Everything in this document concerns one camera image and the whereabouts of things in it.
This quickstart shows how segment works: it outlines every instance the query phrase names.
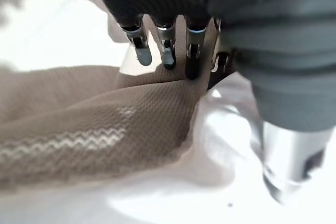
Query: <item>white surface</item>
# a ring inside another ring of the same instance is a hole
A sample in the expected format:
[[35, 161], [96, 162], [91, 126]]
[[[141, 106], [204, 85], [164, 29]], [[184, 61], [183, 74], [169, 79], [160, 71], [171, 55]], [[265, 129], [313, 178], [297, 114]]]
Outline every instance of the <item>white surface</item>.
[[249, 82], [235, 73], [201, 99], [193, 147], [179, 162], [112, 182], [3, 196], [0, 223], [334, 223], [335, 137], [319, 177], [282, 207], [262, 181], [256, 111]]
[[18, 71], [121, 66], [129, 46], [108, 35], [108, 16], [90, 0], [2, 0], [0, 65]]

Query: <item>textured cloth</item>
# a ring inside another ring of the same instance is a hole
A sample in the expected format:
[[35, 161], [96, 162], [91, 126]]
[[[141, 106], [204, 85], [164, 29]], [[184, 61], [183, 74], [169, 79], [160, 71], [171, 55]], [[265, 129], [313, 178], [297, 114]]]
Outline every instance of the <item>textured cloth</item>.
[[[148, 18], [145, 25], [155, 35]], [[173, 71], [158, 65], [145, 73], [132, 48], [119, 71], [103, 66], [26, 73], [2, 69], [1, 187], [114, 177], [178, 159], [194, 107], [207, 88], [216, 36], [211, 22], [202, 75], [189, 81], [184, 31], [179, 17]], [[153, 62], [160, 61], [157, 45], [151, 50]]]

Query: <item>black robotic finger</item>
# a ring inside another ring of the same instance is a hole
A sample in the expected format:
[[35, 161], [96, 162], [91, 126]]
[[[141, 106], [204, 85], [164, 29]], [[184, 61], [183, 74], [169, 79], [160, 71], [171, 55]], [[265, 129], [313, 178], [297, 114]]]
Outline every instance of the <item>black robotic finger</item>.
[[185, 16], [186, 21], [186, 61], [185, 75], [196, 79], [200, 75], [201, 50], [209, 19], [196, 19]]
[[151, 51], [148, 47], [146, 30], [143, 25], [142, 16], [134, 19], [130, 26], [122, 26], [131, 44], [135, 47], [138, 61], [143, 66], [149, 66], [152, 63]]
[[152, 17], [157, 36], [159, 38], [159, 49], [162, 64], [167, 70], [172, 70], [176, 66], [175, 55], [175, 20], [176, 17], [158, 19]]

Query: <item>robotic hand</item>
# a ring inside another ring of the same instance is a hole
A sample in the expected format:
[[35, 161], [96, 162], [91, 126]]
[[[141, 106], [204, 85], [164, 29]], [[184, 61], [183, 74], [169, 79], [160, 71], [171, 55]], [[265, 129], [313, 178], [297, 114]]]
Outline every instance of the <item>robotic hand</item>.
[[166, 69], [176, 64], [175, 18], [186, 19], [186, 66], [198, 75], [210, 17], [225, 23], [225, 40], [240, 55], [237, 70], [252, 83], [264, 127], [264, 178], [284, 202], [322, 165], [336, 124], [335, 0], [103, 0], [147, 66], [151, 55], [142, 15], [161, 41]]

